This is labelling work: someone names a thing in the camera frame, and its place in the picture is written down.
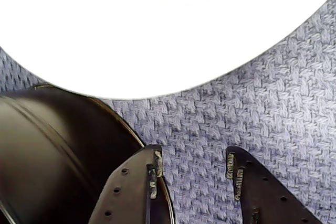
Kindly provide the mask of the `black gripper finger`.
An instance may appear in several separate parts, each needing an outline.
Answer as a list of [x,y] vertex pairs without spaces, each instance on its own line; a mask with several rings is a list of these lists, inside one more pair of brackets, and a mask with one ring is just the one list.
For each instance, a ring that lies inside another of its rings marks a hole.
[[226,177],[233,181],[243,223],[320,223],[261,162],[238,146],[226,149]]
[[164,223],[164,203],[158,197],[162,149],[147,145],[109,176],[89,223]]

